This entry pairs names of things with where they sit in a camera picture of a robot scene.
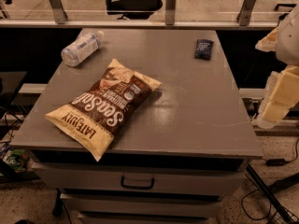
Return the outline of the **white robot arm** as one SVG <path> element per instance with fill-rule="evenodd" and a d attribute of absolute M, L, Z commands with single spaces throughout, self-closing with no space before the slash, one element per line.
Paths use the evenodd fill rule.
<path fill-rule="evenodd" d="M 286 64 L 283 71 L 270 74 L 258 109 L 257 125 L 272 129 L 299 103 L 299 6 L 296 5 L 255 48 L 274 51 L 276 58 Z"/>

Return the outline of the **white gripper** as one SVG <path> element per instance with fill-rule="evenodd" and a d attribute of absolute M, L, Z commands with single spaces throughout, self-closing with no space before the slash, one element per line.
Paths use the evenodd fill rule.
<path fill-rule="evenodd" d="M 276 50 L 278 28 L 259 40 L 255 48 L 259 51 Z M 272 129 L 299 102 L 299 66 L 287 65 L 280 73 L 272 72 L 275 83 L 271 90 L 269 101 L 262 101 L 259 107 L 257 125 L 263 129 Z"/>

